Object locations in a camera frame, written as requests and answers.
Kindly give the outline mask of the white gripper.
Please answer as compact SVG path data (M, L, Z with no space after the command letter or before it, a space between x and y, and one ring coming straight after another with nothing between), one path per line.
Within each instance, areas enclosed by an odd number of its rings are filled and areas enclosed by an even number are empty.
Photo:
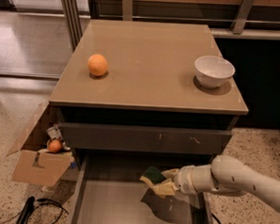
M184 195L196 195L198 192L192 181L193 170L194 166L163 170L162 175L167 180L155 184L152 186L152 190L155 195L162 198L174 196L178 190Z

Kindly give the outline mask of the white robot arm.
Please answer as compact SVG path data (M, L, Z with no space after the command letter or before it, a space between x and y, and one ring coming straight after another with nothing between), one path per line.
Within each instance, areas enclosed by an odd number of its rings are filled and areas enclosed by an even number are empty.
M211 192L237 195L247 192L280 213L280 182L244 165L229 155L217 155L209 165L187 166L162 172L164 180L153 186L158 196Z

